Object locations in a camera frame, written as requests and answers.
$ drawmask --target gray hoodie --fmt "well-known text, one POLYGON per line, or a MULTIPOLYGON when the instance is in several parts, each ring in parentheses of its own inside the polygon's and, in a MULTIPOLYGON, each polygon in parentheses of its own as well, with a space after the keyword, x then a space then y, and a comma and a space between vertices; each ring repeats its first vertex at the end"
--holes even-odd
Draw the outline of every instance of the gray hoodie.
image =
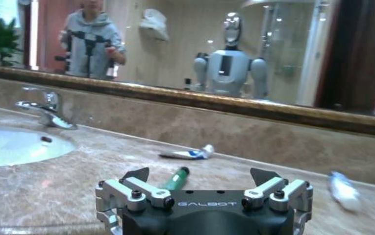
MULTIPOLYGON (((126 48, 122 45, 118 28, 105 12, 101 13, 93 22, 86 22, 83 10, 77 11, 67 18, 65 31, 85 32, 86 35, 102 36, 105 39, 111 41, 111 45, 118 49, 118 51, 126 54, 126 48)), ((62 37, 62 43, 67 46, 67 34, 62 37)), ((86 41, 85 39, 73 36, 71 45, 71 67, 69 74, 87 77, 89 56, 86 55, 86 41)), ((107 79, 110 57, 106 52, 106 42, 97 43, 90 60, 90 77, 107 79)))

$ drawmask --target marble backsplash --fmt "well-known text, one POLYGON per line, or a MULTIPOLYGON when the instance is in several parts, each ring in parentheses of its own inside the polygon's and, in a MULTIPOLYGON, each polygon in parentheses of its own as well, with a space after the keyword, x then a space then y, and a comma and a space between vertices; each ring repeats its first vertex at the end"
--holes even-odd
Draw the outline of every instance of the marble backsplash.
MULTIPOLYGON (((19 100, 43 101, 22 90, 31 84, 0 79, 0 108, 19 100)), ((281 123, 163 103, 50 88, 63 96, 65 114, 78 124, 153 140, 375 184, 375 137, 281 123)))

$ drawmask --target green tube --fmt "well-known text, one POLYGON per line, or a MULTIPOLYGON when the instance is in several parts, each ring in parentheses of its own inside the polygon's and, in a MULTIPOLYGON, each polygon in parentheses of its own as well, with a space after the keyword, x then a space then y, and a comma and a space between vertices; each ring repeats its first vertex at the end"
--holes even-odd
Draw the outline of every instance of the green tube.
POLYGON ((189 168, 182 167, 171 176, 170 180, 166 182, 162 188, 167 190, 181 190, 186 184, 189 174, 189 168))

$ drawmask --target person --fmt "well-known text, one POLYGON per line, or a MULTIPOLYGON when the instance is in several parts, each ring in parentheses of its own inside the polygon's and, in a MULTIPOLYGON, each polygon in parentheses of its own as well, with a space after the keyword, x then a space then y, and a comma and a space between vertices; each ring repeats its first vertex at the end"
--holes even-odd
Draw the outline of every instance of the person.
POLYGON ((109 80, 107 70, 114 63, 126 64, 127 50, 102 8, 103 0, 82 0, 82 9, 69 15, 61 41, 70 50, 67 74, 109 80))

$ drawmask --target humanoid robot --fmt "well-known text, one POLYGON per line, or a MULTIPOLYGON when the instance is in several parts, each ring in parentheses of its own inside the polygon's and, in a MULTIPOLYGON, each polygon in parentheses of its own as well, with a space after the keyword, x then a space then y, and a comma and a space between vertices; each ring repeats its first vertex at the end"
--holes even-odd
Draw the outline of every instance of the humanoid robot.
POLYGON ((218 50, 210 56, 206 53, 198 54, 195 73, 199 83, 195 90, 241 97, 241 89, 247 82, 250 71, 255 84, 253 97, 263 99, 269 94, 267 63, 262 58, 251 60, 249 55, 239 50, 242 24, 241 15, 229 13, 225 21, 226 49, 218 50))

